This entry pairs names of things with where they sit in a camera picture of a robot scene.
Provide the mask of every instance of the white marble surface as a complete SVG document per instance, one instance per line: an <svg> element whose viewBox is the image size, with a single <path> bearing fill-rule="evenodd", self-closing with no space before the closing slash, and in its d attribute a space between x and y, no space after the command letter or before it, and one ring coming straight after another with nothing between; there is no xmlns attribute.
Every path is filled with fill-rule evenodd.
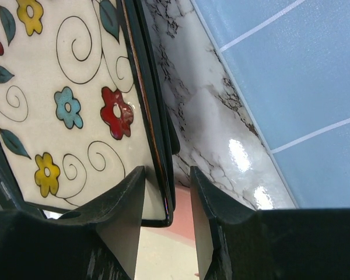
<svg viewBox="0 0 350 280"><path fill-rule="evenodd" d="M294 204L190 0L142 0L164 99L180 138L176 181L197 165L255 209Z"/></svg>

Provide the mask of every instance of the black border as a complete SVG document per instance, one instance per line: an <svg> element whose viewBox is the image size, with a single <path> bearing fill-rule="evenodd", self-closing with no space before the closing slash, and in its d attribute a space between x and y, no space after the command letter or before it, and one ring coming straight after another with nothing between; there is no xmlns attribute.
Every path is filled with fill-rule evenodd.
<svg viewBox="0 0 350 280"><path fill-rule="evenodd" d="M146 54L149 60L148 62L149 62L149 66L152 74L153 85L155 87L157 107L160 114L160 122L161 122L161 127L163 132L163 142L165 145L165 150L166 150L165 153L167 157L167 171L168 171L167 179L169 181L170 193L172 198L171 200L173 203L173 209L175 211L176 199L175 199L174 167L173 167L172 150L171 150L172 143L171 143L170 130L169 130L169 123L172 126L173 124L172 124L170 115L166 110L165 101L163 100L161 85L158 77L158 70L156 66L156 60L153 53L152 42L149 35L148 25L146 24L146 20L145 20L144 10L142 8L142 4L140 0L134 0L133 2L136 7L136 14L137 14L138 20L141 23L140 27L141 27L142 37L146 48ZM175 132L175 137L176 137L176 140L174 141L178 142L179 140L177 139L176 132Z"/></svg>
<svg viewBox="0 0 350 280"><path fill-rule="evenodd" d="M142 220L142 226L149 227L167 227L173 222L173 202L174 195L170 191L168 181L168 166L171 165L172 157L168 158L168 151L171 151L170 141L167 145L164 141L164 135L168 133L166 114L160 114L159 107L165 112L165 105L162 100L162 106L157 101L158 75L153 70L153 64L150 63L147 50L151 45L145 44L144 36L141 32L141 26L146 26L145 22L140 22L137 10L133 0L117 0L118 21L122 24L122 30L126 40L128 58L131 64L132 73L135 77L135 86L138 91L138 98L142 107L143 120L148 136L148 142L152 151L153 164L155 165L159 190L163 198L163 206L166 218L165 220ZM166 121L167 131L163 131L162 122Z"/></svg>

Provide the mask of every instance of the blue tile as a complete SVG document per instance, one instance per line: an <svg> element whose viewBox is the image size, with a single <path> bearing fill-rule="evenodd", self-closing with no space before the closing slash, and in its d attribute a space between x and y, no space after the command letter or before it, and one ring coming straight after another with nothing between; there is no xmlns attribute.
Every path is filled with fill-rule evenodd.
<svg viewBox="0 0 350 280"><path fill-rule="evenodd" d="M350 0L308 0L224 53L271 149L350 117Z"/></svg>
<svg viewBox="0 0 350 280"><path fill-rule="evenodd" d="M350 124L274 156L300 207L350 207Z"/></svg>
<svg viewBox="0 0 350 280"><path fill-rule="evenodd" d="M283 10L295 0L195 0L219 47Z"/></svg>

